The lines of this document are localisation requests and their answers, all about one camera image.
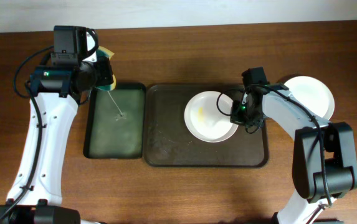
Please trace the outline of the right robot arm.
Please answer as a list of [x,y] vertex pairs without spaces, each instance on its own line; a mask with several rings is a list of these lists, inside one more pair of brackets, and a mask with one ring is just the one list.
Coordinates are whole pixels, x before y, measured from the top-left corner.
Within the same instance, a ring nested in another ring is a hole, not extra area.
[[274,120],[293,139],[295,190],[272,223],[313,223],[322,211],[357,188],[352,128],[312,113],[283,84],[244,86],[229,114],[234,124],[259,129]]

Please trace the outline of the white plate with yellow stain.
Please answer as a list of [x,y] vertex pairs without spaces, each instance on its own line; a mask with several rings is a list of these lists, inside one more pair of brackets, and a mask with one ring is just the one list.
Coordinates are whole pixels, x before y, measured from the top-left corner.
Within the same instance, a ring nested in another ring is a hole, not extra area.
[[335,110],[335,100],[330,89],[313,77],[297,76],[284,83],[292,95],[321,118],[330,119]]

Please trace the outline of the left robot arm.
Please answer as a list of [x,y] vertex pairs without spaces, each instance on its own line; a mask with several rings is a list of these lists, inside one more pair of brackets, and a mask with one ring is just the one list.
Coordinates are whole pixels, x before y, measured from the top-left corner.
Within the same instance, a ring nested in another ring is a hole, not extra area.
[[115,87],[109,55],[71,64],[39,65],[25,88],[30,98],[29,129],[18,173],[0,205],[0,223],[84,223],[62,204],[62,167],[82,92]]

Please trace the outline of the cream white plate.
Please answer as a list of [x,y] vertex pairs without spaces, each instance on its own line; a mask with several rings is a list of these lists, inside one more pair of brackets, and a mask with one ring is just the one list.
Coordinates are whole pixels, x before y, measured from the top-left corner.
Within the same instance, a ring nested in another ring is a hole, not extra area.
[[233,100],[218,91],[204,91],[193,96],[184,109],[184,122],[189,132],[205,142],[229,139],[239,127],[231,123],[228,114]]

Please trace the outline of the green and yellow sponge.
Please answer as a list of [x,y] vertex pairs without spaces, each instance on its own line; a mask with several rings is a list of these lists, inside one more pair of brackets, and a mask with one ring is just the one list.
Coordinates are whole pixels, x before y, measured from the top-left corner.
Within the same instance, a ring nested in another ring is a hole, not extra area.
[[[99,46],[99,48],[96,51],[97,57],[108,57],[109,60],[112,59],[114,53],[108,49],[106,49],[105,47]],[[115,89],[116,85],[117,85],[117,81],[116,81],[116,77],[115,75],[112,73],[111,74],[111,78],[112,78],[112,83],[109,85],[102,85],[102,86],[98,86],[97,89],[99,90],[103,90],[103,91],[112,91]]]

